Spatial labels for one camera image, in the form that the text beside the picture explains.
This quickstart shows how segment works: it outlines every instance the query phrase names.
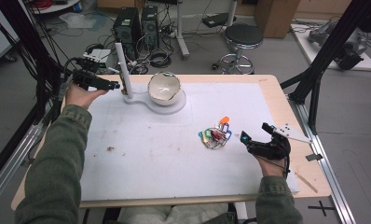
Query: table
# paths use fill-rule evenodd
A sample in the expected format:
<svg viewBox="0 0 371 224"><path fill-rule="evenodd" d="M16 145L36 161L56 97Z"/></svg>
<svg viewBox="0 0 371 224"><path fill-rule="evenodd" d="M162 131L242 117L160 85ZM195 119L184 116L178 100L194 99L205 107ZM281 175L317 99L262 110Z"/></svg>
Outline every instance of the table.
<svg viewBox="0 0 371 224"><path fill-rule="evenodd" d="M182 83L186 86L192 83L216 83L216 84L247 84L254 83L259 86L266 100L268 110L272 116L275 125L280 126L285 123L291 124L301 132L296 117L289 106L278 80L269 75L179 75ZM103 76L110 80L118 80L117 76ZM131 76L132 85L138 83L147 83L151 76ZM306 197L326 197L331 191L323 175L320 166L316 161L308 161L305 157L311 154L309 145L290 140L292 145L291 164L292 172L295 174L295 180L300 191L295 194L296 198ZM23 181L14 197L11 207L16 208L17 204L24 197ZM131 205L152 205L152 204L180 204L180 203L219 203L219 202L245 202L255 200L254 194L233 194L220 196L198 196L198 197L181 197L181 198L159 198L159 199L126 199L110 201L85 201L81 202L81 207L109 207L109 206L131 206Z"/></svg>

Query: stool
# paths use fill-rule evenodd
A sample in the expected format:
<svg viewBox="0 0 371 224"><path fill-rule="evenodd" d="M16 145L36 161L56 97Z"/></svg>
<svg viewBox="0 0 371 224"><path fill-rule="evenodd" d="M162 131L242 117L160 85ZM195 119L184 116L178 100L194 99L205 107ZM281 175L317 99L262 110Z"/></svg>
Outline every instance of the stool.
<svg viewBox="0 0 371 224"><path fill-rule="evenodd" d="M236 52L222 57L212 65L212 69L221 67L223 74L254 74L252 61L241 55L241 52L243 49L258 48L264 39L262 32L255 26L234 24L226 28L225 38Z"/></svg>

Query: pile of small objects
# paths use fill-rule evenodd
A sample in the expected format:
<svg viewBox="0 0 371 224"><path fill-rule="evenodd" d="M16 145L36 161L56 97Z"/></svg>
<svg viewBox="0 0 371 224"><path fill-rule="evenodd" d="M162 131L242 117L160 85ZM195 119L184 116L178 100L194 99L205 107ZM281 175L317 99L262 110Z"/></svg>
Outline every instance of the pile of small objects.
<svg viewBox="0 0 371 224"><path fill-rule="evenodd" d="M229 117L223 117L213 128L208 128L204 132L199 132L202 143L211 149L223 147L232 135L229 130Z"/></svg>

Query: white stand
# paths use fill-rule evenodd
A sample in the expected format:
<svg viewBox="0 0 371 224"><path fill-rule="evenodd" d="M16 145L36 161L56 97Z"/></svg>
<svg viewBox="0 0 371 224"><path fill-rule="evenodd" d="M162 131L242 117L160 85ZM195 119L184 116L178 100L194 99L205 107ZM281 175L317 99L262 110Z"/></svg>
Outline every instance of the white stand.
<svg viewBox="0 0 371 224"><path fill-rule="evenodd" d="M129 105L142 104L146 105L151 111L160 115L175 114L183 109L186 105L186 93L180 92L179 100L173 105L158 105L151 100L148 92L134 93L132 91L132 85L130 80L130 72L128 71L127 63L125 62L124 49L121 43L116 43L116 51L118 55L118 64L121 66L122 77L127 88L127 94L124 95L125 103Z"/></svg>
<svg viewBox="0 0 371 224"><path fill-rule="evenodd" d="M143 104L146 105L151 111L160 115L171 115L182 110L186 105L186 93L181 91L179 96L179 101L173 105L158 105L151 100L150 94L148 92L135 93L133 98L124 97L125 103L129 105Z"/></svg>
<svg viewBox="0 0 371 224"><path fill-rule="evenodd" d="M186 42L183 39L182 35L182 17L183 17L183 9L182 9L183 0L177 0L177 30L174 31L176 34L177 42L179 43L180 50L182 51L182 59L185 60L189 56L188 48L186 47Z"/></svg>
<svg viewBox="0 0 371 224"><path fill-rule="evenodd" d="M232 0L231 5L229 6L227 27L231 26L234 21L235 10L236 10L237 4L238 4L238 0Z"/></svg>

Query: box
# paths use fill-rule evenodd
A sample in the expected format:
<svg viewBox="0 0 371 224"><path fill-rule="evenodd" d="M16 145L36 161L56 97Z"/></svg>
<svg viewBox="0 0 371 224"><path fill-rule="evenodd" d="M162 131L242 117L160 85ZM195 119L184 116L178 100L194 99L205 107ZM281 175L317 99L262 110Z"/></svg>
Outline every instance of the box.
<svg viewBox="0 0 371 224"><path fill-rule="evenodd" d="M284 38L300 0L259 0L254 20L264 37Z"/></svg>
<svg viewBox="0 0 371 224"><path fill-rule="evenodd" d="M116 9L122 7L137 7L141 12L145 0L98 0L99 8Z"/></svg>

